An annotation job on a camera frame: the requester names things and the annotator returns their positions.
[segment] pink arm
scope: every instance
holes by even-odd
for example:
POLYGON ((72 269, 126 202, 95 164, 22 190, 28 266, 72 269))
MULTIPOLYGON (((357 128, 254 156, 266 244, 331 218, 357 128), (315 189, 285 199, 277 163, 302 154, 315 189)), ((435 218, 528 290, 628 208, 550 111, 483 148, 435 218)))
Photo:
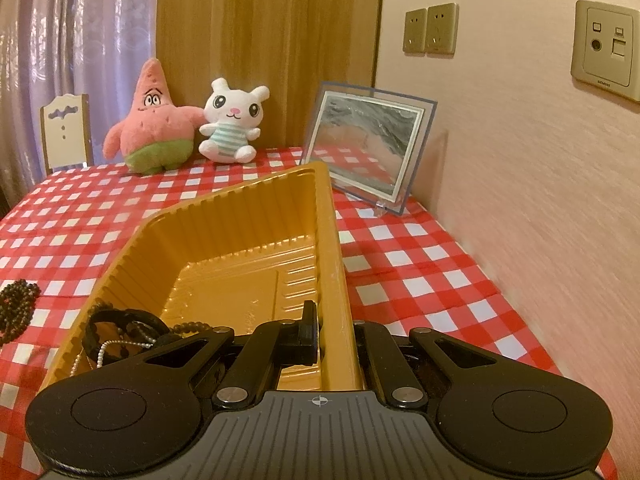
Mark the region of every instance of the pink arm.
POLYGON ((118 124, 113 125, 107 132, 107 136, 104 138, 102 154, 107 160, 116 156, 116 153, 120 150, 120 136, 122 134, 123 126, 124 121, 120 121, 118 124))
POLYGON ((194 128, 199 128, 208 121, 204 117, 204 110, 197 106, 180 106, 178 107, 187 117, 189 122, 193 124, 194 128))

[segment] purple curtain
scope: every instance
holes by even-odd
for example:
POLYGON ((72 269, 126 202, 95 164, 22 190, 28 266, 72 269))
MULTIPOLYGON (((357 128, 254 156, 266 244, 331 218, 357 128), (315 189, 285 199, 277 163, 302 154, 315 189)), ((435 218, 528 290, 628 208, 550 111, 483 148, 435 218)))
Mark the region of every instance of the purple curtain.
POLYGON ((0 0, 0 186, 15 205, 44 178, 40 107, 89 95, 96 164, 155 51, 156 0, 0 0))

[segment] electrical outlet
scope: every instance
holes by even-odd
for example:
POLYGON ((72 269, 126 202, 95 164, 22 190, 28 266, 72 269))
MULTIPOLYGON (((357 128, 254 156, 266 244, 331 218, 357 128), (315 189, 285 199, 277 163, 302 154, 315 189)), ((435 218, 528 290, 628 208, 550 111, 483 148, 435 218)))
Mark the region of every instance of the electrical outlet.
POLYGON ((458 4, 443 4, 427 9, 427 52, 453 54, 457 36, 458 4))
POLYGON ((427 30, 427 9, 410 10, 404 15, 404 41, 402 50, 409 53, 424 52, 427 30))
POLYGON ((640 101, 640 70, 634 56, 640 56, 640 11, 576 2, 572 76, 640 101))

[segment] clear acrylic frame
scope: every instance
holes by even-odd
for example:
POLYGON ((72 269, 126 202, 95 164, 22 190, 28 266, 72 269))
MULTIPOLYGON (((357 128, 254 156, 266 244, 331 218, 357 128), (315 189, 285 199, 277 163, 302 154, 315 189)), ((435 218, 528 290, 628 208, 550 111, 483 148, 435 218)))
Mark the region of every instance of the clear acrylic frame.
POLYGON ((410 195, 437 102, 376 88, 323 82, 300 164, 324 161, 332 184, 401 215, 410 195))

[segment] table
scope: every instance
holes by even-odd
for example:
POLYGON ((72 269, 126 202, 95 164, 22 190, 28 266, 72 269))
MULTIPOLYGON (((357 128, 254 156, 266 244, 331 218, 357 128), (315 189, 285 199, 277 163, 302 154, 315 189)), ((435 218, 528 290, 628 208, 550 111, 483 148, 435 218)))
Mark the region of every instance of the table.
MULTIPOLYGON (((41 471, 24 414, 56 349, 112 259, 161 208, 295 166, 300 150, 266 150, 244 166, 199 161, 154 176, 122 164, 51 175, 0 221, 0 288, 24 278, 42 290, 31 325, 0 351, 0 478, 41 471)), ((518 361, 559 373, 473 259, 414 199, 402 217, 377 218, 367 203, 334 193, 354 319, 397 335, 431 326, 518 361)), ((600 472, 617 477, 608 452, 600 472)))

